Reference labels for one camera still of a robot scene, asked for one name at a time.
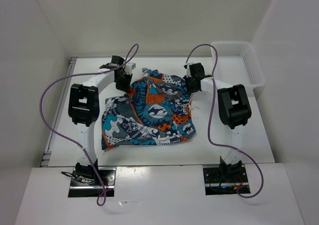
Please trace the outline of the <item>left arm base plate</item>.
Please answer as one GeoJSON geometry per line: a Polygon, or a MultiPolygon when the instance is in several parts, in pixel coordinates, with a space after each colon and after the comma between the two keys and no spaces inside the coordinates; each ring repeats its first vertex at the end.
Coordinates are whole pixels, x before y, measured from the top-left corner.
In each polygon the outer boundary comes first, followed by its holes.
{"type": "MultiPolygon", "coordinates": [[[[102,185],[99,180],[93,180],[85,178],[80,175],[76,175],[75,169],[71,172],[61,172],[63,175],[70,178],[70,186],[68,197],[69,198],[97,198],[102,194],[102,185]]],[[[114,197],[115,193],[115,167],[101,167],[99,168],[99,174],[106,187],[106,196],[114,197]]]]}

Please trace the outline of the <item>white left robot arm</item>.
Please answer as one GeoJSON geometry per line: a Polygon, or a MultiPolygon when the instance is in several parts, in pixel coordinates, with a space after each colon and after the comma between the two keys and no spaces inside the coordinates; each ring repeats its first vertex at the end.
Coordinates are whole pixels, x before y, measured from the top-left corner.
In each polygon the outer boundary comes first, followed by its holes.
{"type": "Polygon", "coordinates": [[[77,143],[84,152],[76,163],[75,175],[89,185],[96,184],[100,177],[94,148],[94,127],[100,115],[99,95],[113,82],[116,89],[128,92],[135,68],[135,63],[112,56],[111,62],[100,66],[89,80],[71,85],[68,115],[75,125],[77,143]]]}

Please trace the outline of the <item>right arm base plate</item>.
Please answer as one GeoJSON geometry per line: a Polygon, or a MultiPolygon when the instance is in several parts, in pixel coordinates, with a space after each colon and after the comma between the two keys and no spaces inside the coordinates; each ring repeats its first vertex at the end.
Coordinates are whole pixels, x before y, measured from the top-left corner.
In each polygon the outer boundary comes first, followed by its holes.
{"type": "Polygon", "coordinates": [[[218,165],[203,167],[205,195],[250,194],[246,168],[242,166],[240,172],[233,175],[223,175],[218,165]]]}

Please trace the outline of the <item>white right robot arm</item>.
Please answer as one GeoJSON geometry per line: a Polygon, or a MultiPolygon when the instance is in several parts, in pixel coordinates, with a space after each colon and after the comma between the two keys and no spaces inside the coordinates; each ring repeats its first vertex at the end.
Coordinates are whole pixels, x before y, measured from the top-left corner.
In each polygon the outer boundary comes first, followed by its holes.
{"type": "Polygon", "coordinates": [[[187,92],[208,92],[212,95],[212,104],[208,119],[207,136],[209,142],[224,149],[220,156],[220,179],[229,182],[236,174],[241,172],[242,161],[240,146],[245,125],[251,118],[252,111],[244,85],[231,85],[206,75],[201,63],[188,63],[184,65],[186,75],[183,77],[187,92]],[[211,121],[215,104],[218,104],[218,115],[221,123],[228,127],[227,138],[234,145],[217,144],[210,137],[211,121]]]}

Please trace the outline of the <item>colourful patterned shorts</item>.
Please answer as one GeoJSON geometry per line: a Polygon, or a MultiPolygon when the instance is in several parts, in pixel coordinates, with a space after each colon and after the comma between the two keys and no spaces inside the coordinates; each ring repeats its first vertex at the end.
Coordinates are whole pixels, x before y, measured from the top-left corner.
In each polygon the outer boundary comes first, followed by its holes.
{"type": "Polygon", "coordinates": [[[125,95],[105,100],[102,150],[121,145],[175,145],[195,135],[185,80],[148,68],[142,72],[125,95]]]}

